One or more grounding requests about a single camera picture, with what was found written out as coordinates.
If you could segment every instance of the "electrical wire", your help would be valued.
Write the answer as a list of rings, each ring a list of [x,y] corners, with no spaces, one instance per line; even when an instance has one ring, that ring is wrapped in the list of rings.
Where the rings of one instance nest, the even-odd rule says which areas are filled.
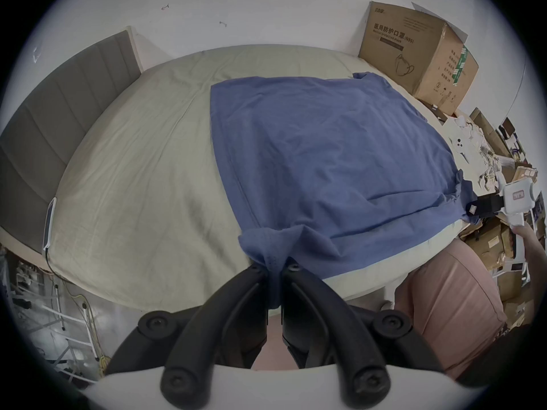
[[[91,330],[91,335],[92,335],[93,339],[95,340],[94,342],[92,341],[91,343],[93,345],[96,345],[97,346],[96,349],[99,350],[99,351],[97,351],[98,354],[99,354],[99,369],[100,369],[100,372],[101,372],[101,376],[104,377],[106,367],[108,366],[108,363],[110,362],[111,358],[105,355],[105,352],[102,350],[101,344],[99,342],[99,335],[97,333],[97,327],[95,325],[95,316],[93,315],[93,311],[91,309],[91,304],[89,303],[89,301],[87,300],[87,298],[84,295],[82,295],[82,294],[73,295],[70,292],[70,290],[68,290],[66,280],[63,277],[61,277],[59,274],[57,274],[57,272],[55,272],[51,268],[51,264],[49,263],[48,255],[49,255],[49,249],[46,249],[45,250],[45,262],[46,262],[46,264],[48,265],[48,267],[51,270],[52,274],[55,275],[56,277],[58,277],[63,282],[63,284],[65,285],[65,290],[67,291],[68,295],[72,298],[72,301],[74,302],[74,304],[78,308],[81,316],[83,317],[84,321],[86,322],[86,325]],[[76,302],[76,298],[82,298],[85,301],[86,306],[87,306],[87,308],[84,309],[84,310],[86,310],[85,314],[84,314],[83,310],[80,308],[80,306],[78,305],[78,303]]]

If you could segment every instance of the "beige bed sheet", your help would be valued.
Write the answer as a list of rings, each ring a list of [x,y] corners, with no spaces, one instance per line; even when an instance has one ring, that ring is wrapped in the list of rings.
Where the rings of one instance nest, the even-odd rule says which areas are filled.
[[[215,49],[147,70],[101,115],[68,164],[57,192],[51,266],[126,306],[178,311],[202,304],[248,266],[215,163],[210,86],[248,76],[334,79],[365,71],[382,74],[340,52],[283,45]],[[441,132],[431,112],[388,80]],[[482,194],[465,160],[457,153],[455,160]],[[326,281],[343,297],[364,295],[425,263],[461,226]]]

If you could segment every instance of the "brown box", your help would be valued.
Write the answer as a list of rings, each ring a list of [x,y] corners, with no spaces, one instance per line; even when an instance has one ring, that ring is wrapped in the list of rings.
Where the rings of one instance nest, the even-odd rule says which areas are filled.
[[[482,115],[482,112],[479,110],[479,108],[475,108],[475,110],[473,110],[473,112],[471,113],[469,117],[471,118],[471,120],[473,120],[475,125],[477,125],[478,127],[482,129],[484,138],[486,139],[486,141],[488,142],[488,144],[490,145],[490,147],[492,148],[492,150],[494,151],[496,155],[506,156],[507,158],[513,158],[502,136],[499,133],[497,133],[497,131],[488,122],[486,117]]]
[[[507,316],[509,329],[532,322],[534,317],[534,298],[530,284],[522,287],[518,296],[503,302],[503,312]]]
[[[452,115],[479,65],[446,21],[372,2],[359,57],[415,98]]]
[[[467,236],[465,243],[475,251],[487,270],[494,270],[503,265],[503,253],[513,256],[509,237],[509,227],[493,218],[479,229],[478,238]]]
[[[506,272],[501,274],[498,279],[499,297],[502,302],[520,295],[522,288],[521,272]]]

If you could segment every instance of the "paper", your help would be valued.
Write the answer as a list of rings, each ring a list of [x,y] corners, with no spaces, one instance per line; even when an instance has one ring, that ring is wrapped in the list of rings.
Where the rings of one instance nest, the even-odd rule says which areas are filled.
[[[499,236],[495,236],[488,242],[488,247],[492,249],[496,244],[499,243]]]

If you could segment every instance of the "gray headboard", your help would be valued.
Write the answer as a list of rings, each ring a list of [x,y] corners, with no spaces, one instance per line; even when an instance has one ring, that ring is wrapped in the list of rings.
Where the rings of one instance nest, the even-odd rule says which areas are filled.
[[[41,251],[49,202],[95,120],[140,76],[127,31],[73,56],[23,101],[0,136],[0,226]]]

